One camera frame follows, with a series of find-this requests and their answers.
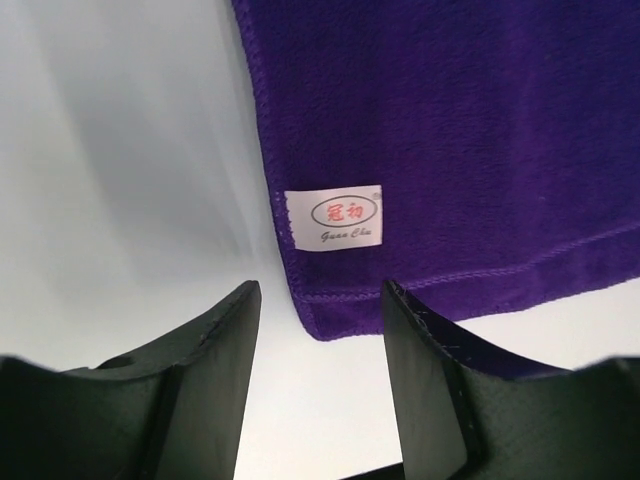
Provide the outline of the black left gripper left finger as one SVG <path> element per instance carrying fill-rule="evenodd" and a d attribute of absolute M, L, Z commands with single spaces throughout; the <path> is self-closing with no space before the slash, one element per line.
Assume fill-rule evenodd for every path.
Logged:
<path fill-rule="evenodd" d="M 247 281 L 96 368 L 1 360 L 5 479 L 230 479 L 261 310 Z"/>

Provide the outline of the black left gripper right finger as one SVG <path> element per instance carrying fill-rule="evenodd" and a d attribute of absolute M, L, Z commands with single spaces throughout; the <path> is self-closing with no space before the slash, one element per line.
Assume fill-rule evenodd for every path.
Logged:
<path fill-rule="evenodd" d="M 381 289 L 402 460 L 373 479 L 635 479 L 639 361 L 577 370 L 501 348 Z"/>

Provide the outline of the purple microfiber towel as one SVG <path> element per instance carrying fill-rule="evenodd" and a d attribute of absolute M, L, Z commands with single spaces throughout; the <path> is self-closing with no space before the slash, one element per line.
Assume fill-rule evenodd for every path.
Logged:
<path fill-rule="evenodd" d="M 639 275 L 635 1 L 237 1 L 304 329 L 452 321 Z"/>

